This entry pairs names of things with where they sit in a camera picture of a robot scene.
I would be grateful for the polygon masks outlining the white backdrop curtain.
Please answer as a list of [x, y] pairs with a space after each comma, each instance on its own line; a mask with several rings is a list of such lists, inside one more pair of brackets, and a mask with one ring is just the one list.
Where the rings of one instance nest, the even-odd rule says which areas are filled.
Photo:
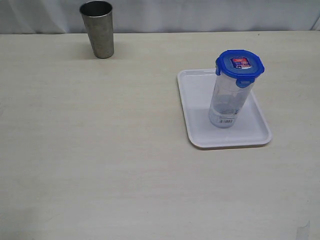
[[[81, 0], [3, 0], [3, 34], [83, 33]], [[116, 33], [309, 31], [317, 0], [113, 0]]]

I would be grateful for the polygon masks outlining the blue plastic lid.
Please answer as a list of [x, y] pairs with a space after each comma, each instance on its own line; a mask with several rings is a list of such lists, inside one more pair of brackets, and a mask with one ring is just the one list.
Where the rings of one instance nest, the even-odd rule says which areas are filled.
[[226, 50], [215, 61], [215, 74], [224, 74], [235, 80], [239, 88], [246, 88], [265, 71], [261, 59], [244, 49]]

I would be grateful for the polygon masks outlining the clear plastic tall container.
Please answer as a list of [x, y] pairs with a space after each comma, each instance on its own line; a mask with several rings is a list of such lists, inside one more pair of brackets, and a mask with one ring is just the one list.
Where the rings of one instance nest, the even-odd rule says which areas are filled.
[[254, 83], [254, 78], [236, 79], [223, 72], [217, 75], [208, 111], [210, 122], [222, 129], [232, 127]]

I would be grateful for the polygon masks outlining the stainless steel cup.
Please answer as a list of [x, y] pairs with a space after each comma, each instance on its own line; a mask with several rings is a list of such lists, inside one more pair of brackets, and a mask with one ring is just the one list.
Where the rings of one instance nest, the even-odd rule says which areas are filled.
[[92, 0], [79, 7], [94, 55], [107, 59], [114, 54], [113, 6], [104, 0]]

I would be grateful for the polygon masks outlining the white rectangular tray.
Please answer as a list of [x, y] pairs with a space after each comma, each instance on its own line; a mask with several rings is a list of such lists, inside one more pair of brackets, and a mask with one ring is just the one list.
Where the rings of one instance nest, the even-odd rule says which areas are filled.
[[186, 69], [177, 84], [189, 141], [199, 149], [264, 146], [272, 132], [254, 93], [250, 93], [239, 117], [229, 128], [218, 128], [209, 120], [209, 107], [216, 81], [211, 69]]

